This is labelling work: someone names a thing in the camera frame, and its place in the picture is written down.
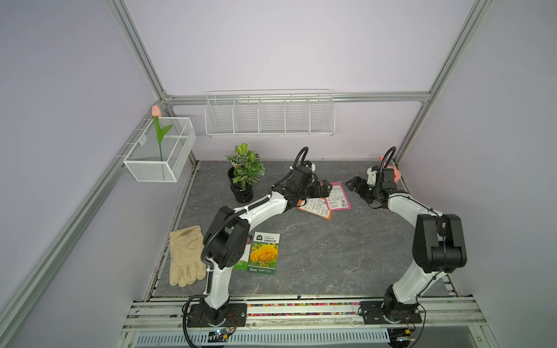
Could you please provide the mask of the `pink bordered seed packet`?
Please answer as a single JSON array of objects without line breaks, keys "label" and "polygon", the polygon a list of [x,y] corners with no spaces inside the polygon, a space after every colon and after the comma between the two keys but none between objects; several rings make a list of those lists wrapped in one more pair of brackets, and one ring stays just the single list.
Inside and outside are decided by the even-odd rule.
[{"label": "pink bordered seed packet", "polygon": [[347,195],[341,182],[332,183],[332,190],[329,196],[326,198],[326,204],[329,210],[339,211],[339,210],[350,210],[351,205],[348,201]]}]

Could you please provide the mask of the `marigold seed packet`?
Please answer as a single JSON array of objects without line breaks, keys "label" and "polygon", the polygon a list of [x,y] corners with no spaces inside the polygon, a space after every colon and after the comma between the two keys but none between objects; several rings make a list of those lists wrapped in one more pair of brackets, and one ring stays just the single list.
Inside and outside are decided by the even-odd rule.
[{"label": "marigold seed packet", "polygon": [[247,263],[249,272],[265,275],[276,273],[280,238],[279,233],[254,233]]}]

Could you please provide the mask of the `green seed packet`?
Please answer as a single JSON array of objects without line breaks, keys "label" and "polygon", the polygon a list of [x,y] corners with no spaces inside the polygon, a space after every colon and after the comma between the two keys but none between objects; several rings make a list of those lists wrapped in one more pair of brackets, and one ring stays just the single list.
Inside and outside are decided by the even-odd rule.
[{"label": "green seed packet", "polygon": [[249,263],[249,255],[250,255],[250,252],[251,252],[251,246],[252,246],[252,239],[251,239],[251,236],[248,236],[247,243],[245,245],[245,250],[244,250],[241,258],[239,259],[239,261],[234,266],[235,270],[241,270],[241,271],[246,271],[247,270],[248,263]]}]

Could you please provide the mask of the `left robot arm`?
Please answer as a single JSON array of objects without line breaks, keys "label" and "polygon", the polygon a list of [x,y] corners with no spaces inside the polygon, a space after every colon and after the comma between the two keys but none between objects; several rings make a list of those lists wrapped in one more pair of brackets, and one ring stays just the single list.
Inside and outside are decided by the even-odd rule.
[{"label": "left robot arm", "polygon": [[207,265],[207,285],[202,306],[210,314],[226,309],[233,267],[245,252],[249,232],[261,223],[298,207],[308,199],[329,197],[332,184],[319,180],[315,165],[306,160],[307,146],[297,154],[290,171],[273,184],[265,197],[231,209],[219,209],[203,241],[201,261]]}]

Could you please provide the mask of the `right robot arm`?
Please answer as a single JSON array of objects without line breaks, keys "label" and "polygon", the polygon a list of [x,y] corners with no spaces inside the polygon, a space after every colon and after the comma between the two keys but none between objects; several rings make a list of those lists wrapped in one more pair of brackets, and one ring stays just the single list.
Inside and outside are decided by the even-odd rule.
[{"label": "right robot arm", "polygon": [[355,176],[346,182],[370,208],[389,210],[414,227],[412,264],[389,286],[381,304],[380,313],[391,322],[415,313],[422,295],[467,263],[460,217],[441,213],[397,188],[395,170],[389,166],[396,150],[389,148],[381,164],[368,169],[367,179]]}]

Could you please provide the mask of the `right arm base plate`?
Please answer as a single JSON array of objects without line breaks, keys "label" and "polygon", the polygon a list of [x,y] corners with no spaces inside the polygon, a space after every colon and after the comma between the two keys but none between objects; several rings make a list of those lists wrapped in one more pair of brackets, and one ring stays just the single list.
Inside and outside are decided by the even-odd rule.
[{"label": "right arm base plate", "polygon": [[386,304],[384,301],[362,301],[357,311],[366,325],[422,323],[417,304]]}]

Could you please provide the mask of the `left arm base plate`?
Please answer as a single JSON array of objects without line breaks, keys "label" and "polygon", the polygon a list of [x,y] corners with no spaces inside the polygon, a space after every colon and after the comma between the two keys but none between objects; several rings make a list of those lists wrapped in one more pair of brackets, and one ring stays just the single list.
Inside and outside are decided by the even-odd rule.
[{"label": "left arm base plate", "polygon": [[247,305],[245,303],[226,303],[219,309],[213,309],[205,302],[193,304],[188,310],[187,327],[245,327]]}]

